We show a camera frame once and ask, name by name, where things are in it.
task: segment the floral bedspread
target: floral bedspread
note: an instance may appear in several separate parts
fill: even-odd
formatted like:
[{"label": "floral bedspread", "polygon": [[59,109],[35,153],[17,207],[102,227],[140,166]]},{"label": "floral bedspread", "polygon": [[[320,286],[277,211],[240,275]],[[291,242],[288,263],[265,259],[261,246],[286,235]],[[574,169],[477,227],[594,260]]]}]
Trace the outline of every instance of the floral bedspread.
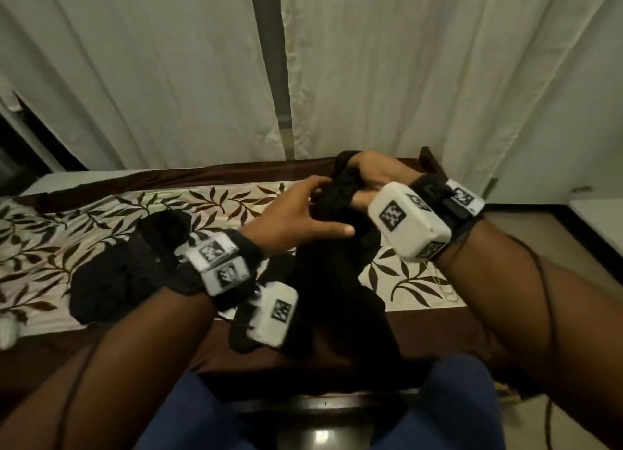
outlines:
[{"label": "floral bedspread", "polygon": [[[20,335],[82,328],[68,311],[73,273],[106,246],[127,240],[138,219],[163,209],[183,210],[192,216],[192,246],[261,215],[291,184],[133,191],[56,214],[38,214],[5,198],[0,201],[0,314],[22,324]],[[465,305],[432,264],[402,261],[385,238],[360,281],[383,298],[388,311]]]}]

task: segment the qr code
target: qr code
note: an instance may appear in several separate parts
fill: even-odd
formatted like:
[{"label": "qr code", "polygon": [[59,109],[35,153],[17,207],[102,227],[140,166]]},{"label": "qr code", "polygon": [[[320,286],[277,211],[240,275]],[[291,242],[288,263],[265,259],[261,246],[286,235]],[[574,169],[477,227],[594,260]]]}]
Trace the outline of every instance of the qr code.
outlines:
[{"label": "qr code", "polygon": [[280,299],[277,299],[275,307],[273,308],[273,312],[270,314],[270,316],[273,319],[278,320],[279,322],[286,323],[288,321],[288,316],[290,315],[291,308],[292,305]]},{"label": "qr code", "polygon": [[379,218],[391,232],[407,215],[402,211],[396,201],[391,201],[386,208],[383,209]]},{"label": "qr code", "polygon": [[201,247],[199,252],[204,256],[208,263],[214,263],[225,254],[225,249],[218,241],[213,240],[204,247]]},{"label": "qr code", "polygon": [[426,202],[424,202],[422,199],[420,199],[416,195],[407,194],[407,197],[409,197],[409,199],[411,199],[411,201],[413,201],[413,203],[416,204],[419,209],[428,210],[429,212],[432,212],[431,208],[426,205]]},{"label": "qr code", "polygon": [[238,277],[238,272],[236,271],[236,267],[233,265],[233,263],[227,263],[220,269],[217,269],[216,279],[219,281],[219,285],[222,289],[225,289],[232,284],[240,281],[240,278]]},{"label": "qr code", "polygon": [[473,195],[466,193],[460,187],[454,188],[453,198],[456,199],[456,201],[458,201],[459,203],[463,204],[464,206],[468,206],[473,201]]},{"label": "qr code", "polygon": [[416,258],[422,258],[422,259],[430,258],[435,253],[437,253],[441,249],[441,247],[444,245],[445,245],[444,242],[432,241],[431,243],[426,245],[422,251],[420,251],[417,254]]}]

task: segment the person's leg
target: person's leg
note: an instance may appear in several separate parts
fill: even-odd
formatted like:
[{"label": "person's leg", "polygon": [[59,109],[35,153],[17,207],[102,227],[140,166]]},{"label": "person's leg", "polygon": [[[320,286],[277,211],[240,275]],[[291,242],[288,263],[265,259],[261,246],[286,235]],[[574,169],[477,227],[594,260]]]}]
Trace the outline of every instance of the person's leg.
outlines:
[{"label": "person's leg", "polygon": [[410,409],[375,449],[503,449],[502,415],[493,379],[476,358],[450,355],[435,363],[418,405]]},{"label": "person's leg", "polygon": [[253,450],[235,414],[194,373],[179,379],[135,450]]}]

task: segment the person's right arm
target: person's right arm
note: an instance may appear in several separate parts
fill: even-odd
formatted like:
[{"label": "person's right arm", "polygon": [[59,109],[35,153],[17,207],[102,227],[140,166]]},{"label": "person's right arm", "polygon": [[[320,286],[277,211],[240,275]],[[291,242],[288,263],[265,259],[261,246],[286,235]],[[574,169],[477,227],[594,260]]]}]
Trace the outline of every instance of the person's right arm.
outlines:
[{"label": "person's right arm", "polygon": [[[419,173],[374,152],[355,155],[374,191],[389,181],[412,183]],[[363,209],[374,192],[359,193]],[[482,323],[558,405],[600,438],[623,423],[623,305],[572,271],[541,259],[557,327],[550,347],[548,307],[541,277],[528,251],[487,220],[461,244],[450,246],[437,266]],[[596,427],[593,421],[601,421]]]}]

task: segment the person's left arm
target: person's left arm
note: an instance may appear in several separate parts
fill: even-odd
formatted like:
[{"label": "person's left arm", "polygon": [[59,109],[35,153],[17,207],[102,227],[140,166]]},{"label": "person's left arm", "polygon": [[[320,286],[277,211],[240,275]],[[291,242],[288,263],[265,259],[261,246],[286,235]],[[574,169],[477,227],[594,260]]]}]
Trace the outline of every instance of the person's left arm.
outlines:
[{"label": "person's left arm", "polygon": [[[239,231],[265,257],[319,238],[344,238],[351,226],[317,222],[309,198],[329,178],[312,176],[280,195]],[[207,294],[164,288],[104,336],[66,418],[63,449],[131,448],[165,400],[216,316]],[[50,449],[68,392],[91,346],[48,378],[0,427],[0,448]]]}]

